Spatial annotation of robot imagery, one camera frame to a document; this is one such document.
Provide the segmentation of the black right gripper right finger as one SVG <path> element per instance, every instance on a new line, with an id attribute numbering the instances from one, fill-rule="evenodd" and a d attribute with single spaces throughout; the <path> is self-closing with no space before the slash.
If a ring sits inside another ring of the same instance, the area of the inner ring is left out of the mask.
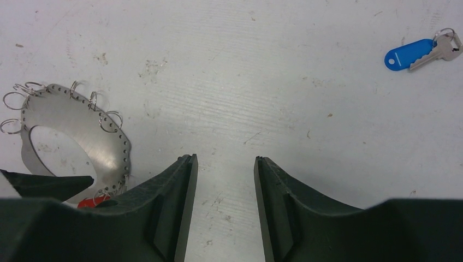
<path id="1" fill-rule="evenodd" d="M 359 209 L 257 157 L 266 261 L 462 261 L 462 201 L 389 199 Z"/>

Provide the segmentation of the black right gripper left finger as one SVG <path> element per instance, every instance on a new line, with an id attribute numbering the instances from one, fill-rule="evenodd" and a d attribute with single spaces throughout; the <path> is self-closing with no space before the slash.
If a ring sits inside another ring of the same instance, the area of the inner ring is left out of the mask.
<path id="1" fill-rule="evenodd" d="M 198 176 L 184 155 L 94 208 L 1 200 L 1 261 L 184 261 Z"/>

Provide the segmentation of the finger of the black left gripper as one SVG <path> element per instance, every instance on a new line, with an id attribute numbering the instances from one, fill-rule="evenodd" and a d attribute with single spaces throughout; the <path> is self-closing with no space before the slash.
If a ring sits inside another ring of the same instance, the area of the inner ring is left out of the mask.
<path id="1" fill-rule="evenodd" d="M 1 170 L 21 197 L 66 201 L 94 183 L 91 176 L 42 176 Z"/>

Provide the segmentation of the metal keyring plate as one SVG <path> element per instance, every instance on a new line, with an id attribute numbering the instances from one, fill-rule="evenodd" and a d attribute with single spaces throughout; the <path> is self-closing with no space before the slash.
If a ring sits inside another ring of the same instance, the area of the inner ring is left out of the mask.
<path id="1" fill-rule="evenodd" d="M 8 105 L 4 96 L 2 102 L 10 110 L 20 112 L 18 118 L 1 122 L 18 122 L 20 128 L 3 134 L 20 134 L 22 139 L 21 157 L 34 174 L 55 177 L 38 155 L 38 148 L 32 144 L 32 131 L 47 127 L 73 139 L 86 153 L 96 173 L 95 181 L 88 189 L 70 197 L 67 202 L 78 204 L 83 200 L 97 201 L 99 197 L 108 199 L 127 190 L 131 171 L 131 144 L 122 131 L 123 118 L 118 111 L 104 111 L 97 106 L 97 92 L 89 98 L 77 93 L 78 82 L 70 88 L 59 84 L 47 86 L 37 82 L 15 84 L 12 94 L 23 96 L 19 107 Z"/>

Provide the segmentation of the silver key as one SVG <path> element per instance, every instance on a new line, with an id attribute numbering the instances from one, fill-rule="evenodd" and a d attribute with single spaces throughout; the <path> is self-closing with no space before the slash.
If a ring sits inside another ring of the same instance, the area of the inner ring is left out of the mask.
<path id="1" fill-rule="evenodd" d="M 431 52 L 416 60 L 409 67 L 409 70 L 416 70 L 438 59 L 452 61 L 462 54 L 462 42 L 458 35 L 446 33 L 436 40 L 437 45 L 432 48 Z"/>

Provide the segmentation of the blue key tag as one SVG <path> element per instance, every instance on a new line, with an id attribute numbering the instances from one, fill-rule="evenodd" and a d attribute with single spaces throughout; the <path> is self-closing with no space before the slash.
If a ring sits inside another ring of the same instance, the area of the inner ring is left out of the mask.
<path id="1" fill-rule="evenodd" d="M 385 66 L 392 71 L 408 69 L 412 63 L 431 52 L 432 39 L 422 39 L 394 48 L 384 57 Z"/>

